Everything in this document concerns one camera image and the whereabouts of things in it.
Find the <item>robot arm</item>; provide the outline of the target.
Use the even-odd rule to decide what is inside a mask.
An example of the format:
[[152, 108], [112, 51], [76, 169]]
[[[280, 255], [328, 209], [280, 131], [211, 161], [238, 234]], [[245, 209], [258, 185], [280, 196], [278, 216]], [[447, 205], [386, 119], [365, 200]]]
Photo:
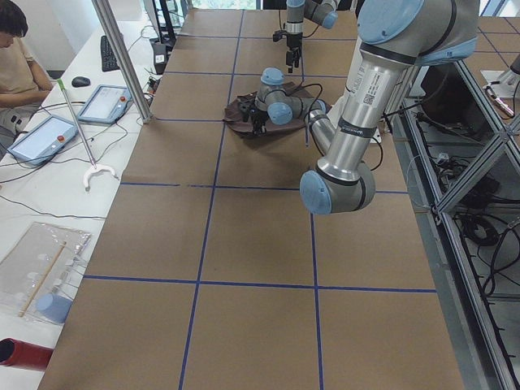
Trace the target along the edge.
[[302, 175], [307, 210], [329, 215], [360, 210], [375, 194], [362, 158], [401, 74], [412, 66], [435, 66], [469, 57], [476, 47], [477, 1], [365, 1], [357, 16], [361, 62], [352, 86], [338, 101], [337, 122], [313, 98], [290, 97], [277, 68], [264, 70], [255, 104], [273, 124], [301, 118], [324, 152]]
[[286, 36], [287, 53], [286, 65], [288, 72], [292, 73], [294, 68], [299, 68], [304, 19], [314, 22], [319, 27], [332, 29], [337, 21], [337, 7], [339, 1], [324, 0], [321, 2], [311, 0], [289, 0], [286, 2], [287, 16], [282, 33]]

